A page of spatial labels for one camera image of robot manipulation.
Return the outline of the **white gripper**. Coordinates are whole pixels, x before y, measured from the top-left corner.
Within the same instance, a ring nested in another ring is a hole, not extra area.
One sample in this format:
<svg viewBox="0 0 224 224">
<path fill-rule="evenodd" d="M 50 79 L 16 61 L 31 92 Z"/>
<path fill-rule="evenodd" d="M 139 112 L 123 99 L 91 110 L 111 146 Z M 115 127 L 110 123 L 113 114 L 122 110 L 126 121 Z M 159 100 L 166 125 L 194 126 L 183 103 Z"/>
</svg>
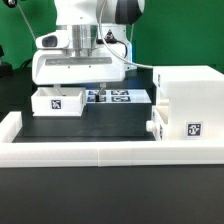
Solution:
<svg viewBox="0 0 224 224">
<path fill-rule="evenodd" d="M 60 85 L 100 83 L 96 102 L 106 88 L 104 82 L 118 82 L 125 78 L 124 63 L 104 44 L 90 53 L 83 49 L 79 56 L 69 49 L 67 31 L 56 31 L 36 39 L 37 52 L 32 62 L 32 80 L 36 85 L 54 85 L 62 96 Z"/>
</svg>

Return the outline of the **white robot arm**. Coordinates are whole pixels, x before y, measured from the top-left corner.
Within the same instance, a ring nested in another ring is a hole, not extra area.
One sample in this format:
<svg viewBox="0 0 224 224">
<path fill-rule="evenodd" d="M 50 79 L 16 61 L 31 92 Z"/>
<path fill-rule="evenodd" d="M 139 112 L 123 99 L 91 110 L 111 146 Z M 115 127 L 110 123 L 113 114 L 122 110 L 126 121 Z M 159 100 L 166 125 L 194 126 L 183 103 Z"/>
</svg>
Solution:
<svg viewBox="0 0 224 224">
<path fill-rule="evenodd" d="M 112 50 L 104 26 L 134 24 L 145 0 L 54 0 L 56 30 L 36 39 L 32 80 L 38 85 L 119 82 L 134 66 L 126 50 Z"/>
</svg>

